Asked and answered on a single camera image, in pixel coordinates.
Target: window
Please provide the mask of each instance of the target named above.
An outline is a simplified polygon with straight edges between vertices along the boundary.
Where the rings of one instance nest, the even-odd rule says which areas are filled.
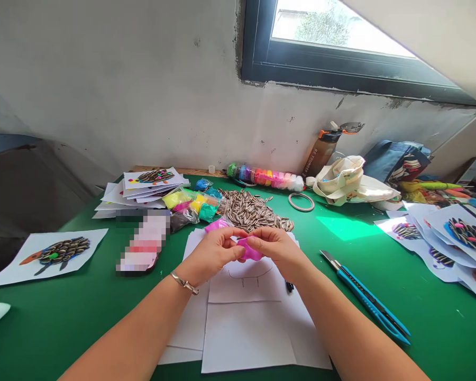
[[[246,0],[242,79],[476,105],[338,0]]]

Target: wall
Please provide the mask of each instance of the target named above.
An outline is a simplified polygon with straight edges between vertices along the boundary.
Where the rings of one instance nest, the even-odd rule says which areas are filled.
[[[476,99],[476,0],[343,0]]]
[[[476,108],[255,87],[236,74],[237,6],[222,0],[0,1],[0,132],[52,140],[87,184],[138,165],[299,170],[330,120],[338,150],[381,139],[441,146]]]

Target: canvas bag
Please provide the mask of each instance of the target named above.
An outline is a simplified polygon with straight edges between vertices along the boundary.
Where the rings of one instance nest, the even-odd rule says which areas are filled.
[[[400,194],[388,185],[365,176],[364,163],[365,160],[361,156],[347,156],[323,167],[315,178],[307,177],[306,184],[330,205],[335,206],[346,202],[383,201]]]

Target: pen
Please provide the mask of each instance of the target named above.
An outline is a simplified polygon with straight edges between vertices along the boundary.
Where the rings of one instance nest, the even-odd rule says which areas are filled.
[[[294,285],[288,281],[286,281],[286,288],[288,294],[292,293],[292,291],[295,289]]]
[[[407,336],[411,336],[407,328],[355,277],[345,266],[338,263],[327,251],[320,250],[326,260],[337,270],[338,277],[343,280],[360,302],[395,338],[410,345]]]

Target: window frame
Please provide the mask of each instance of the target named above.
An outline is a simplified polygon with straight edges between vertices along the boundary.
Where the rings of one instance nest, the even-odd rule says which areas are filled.
[[[246,0],[241,79],[476,106],[424,64],[359,50],[270,38],[277,0]]]

